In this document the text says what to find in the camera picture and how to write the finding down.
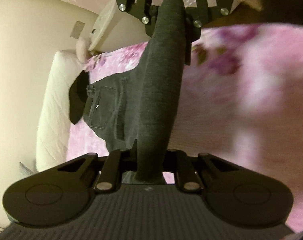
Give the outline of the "dark grey jeans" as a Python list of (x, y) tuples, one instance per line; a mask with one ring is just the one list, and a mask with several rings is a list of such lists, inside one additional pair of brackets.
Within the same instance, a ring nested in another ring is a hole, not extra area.
[(161, 156), (177, 114), (185, 49), (183, 1), (163, 0), (139, 64), (87, 87), (84, 121), (108, 151), (136, 149), (137, 183), (164, 183)]

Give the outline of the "pink plush cushion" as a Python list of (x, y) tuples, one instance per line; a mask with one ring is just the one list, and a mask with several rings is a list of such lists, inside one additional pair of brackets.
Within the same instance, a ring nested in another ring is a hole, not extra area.
[(90, 41), (88, 38), (80, 37), (76, 42), (76, 55), (81, 63), (86, 63), (91, 57), (89, 50)]

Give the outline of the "black folded cloth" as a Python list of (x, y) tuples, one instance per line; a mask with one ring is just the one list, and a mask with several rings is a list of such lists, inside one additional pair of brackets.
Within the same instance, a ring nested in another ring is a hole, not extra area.
[(74, 125), (76, 125), (83, 116), (85, 103), (88, 97), (87, 87), (89, 81), (89, 73), (81, 71), (69, 89), (69, 119)]

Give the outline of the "pink rose blanket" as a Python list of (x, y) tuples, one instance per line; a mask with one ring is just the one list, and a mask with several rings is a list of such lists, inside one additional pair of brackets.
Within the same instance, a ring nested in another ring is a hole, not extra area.
[(205, 29), (183, 71), (170, 148), (207, 152), (276, 178), (303, 231), (303, 26)]

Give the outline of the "beige socket by bed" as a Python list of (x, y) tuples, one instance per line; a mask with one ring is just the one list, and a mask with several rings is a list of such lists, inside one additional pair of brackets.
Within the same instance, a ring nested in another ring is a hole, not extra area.
[(72, 31), (70, 33), (70, 37), (74, 38), (76, 40), (79, 39), (79, 37), (81, 35), (81, 32), (83, 31), (84, 27), (85, 27), (84, 22), (76, 21), (73, 28), (72, 28)]

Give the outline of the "grey striped pillow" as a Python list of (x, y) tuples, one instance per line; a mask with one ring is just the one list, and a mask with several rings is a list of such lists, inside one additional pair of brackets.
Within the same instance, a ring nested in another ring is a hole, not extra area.
[(35, 173), (25, 166), (22, 162), (19, 162), (19, 176), (20, 179), (25, 179), (27, 177), (33, 176)]

